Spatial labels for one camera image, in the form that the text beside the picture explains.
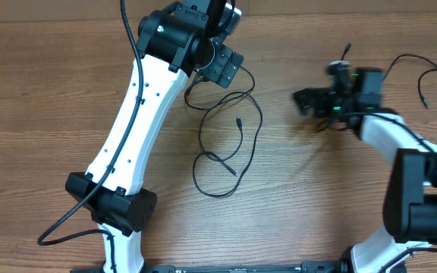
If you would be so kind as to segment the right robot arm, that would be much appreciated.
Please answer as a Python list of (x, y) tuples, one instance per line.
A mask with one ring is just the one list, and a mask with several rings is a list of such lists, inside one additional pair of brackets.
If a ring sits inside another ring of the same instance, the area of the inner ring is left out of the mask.
[(391, 165), (382, 225), (364, 242), (348, 248), (338, 262), (303, 262), (304, 272), (405, 272), (415, 253), (437, 253), (437, 145), (411, 130), (382, 107), (382, 70), (342, 64), (327, 70), (330, 87), (296, 91), (302, 115), (321, 118), (317, 130), (344, 123)]

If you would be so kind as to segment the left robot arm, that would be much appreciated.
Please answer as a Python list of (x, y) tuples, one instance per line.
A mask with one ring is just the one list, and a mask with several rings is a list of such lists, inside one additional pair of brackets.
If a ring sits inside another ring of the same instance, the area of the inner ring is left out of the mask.
[(243, 57), (224, 45), (241, 19), (232, 1), (182, 1), (140, 21), (130, 41), (136, 57), (109, 135), (66, 191), (90, 211), (104, 240), (100, 272), (140, 272), (141, 232), (157, 196), (143, 188), (146, 163), (173, 101), (192, 74), (228, 87)]

